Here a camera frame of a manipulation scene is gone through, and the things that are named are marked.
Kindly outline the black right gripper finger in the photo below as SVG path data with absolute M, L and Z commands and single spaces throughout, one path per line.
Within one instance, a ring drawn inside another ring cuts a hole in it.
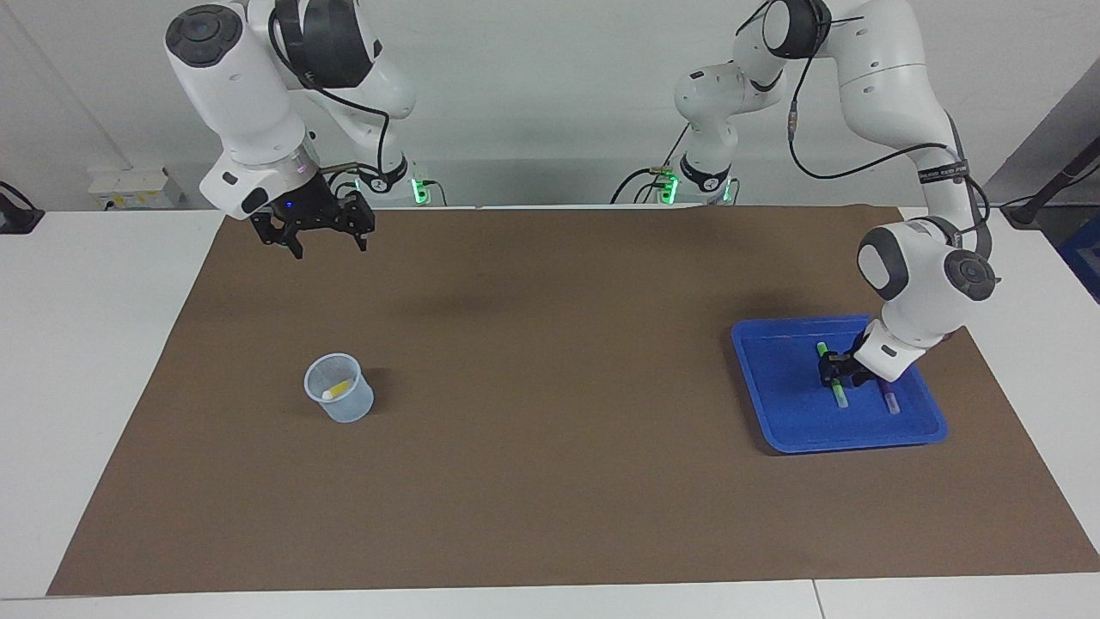
M 251 215 L 258 239 L 264 244 L 278 244 L 290 251 L 295 259 L 302 259 L 302 244 L 297 235 L 302 230 L 302 217 L 278 209 L 260 209 Z
M 369 235 L 375 231 L 375 214 L 362 194 L 349 194 L 340 200 L 340 231 L 353 237 L 358 250 L 369 250 Z

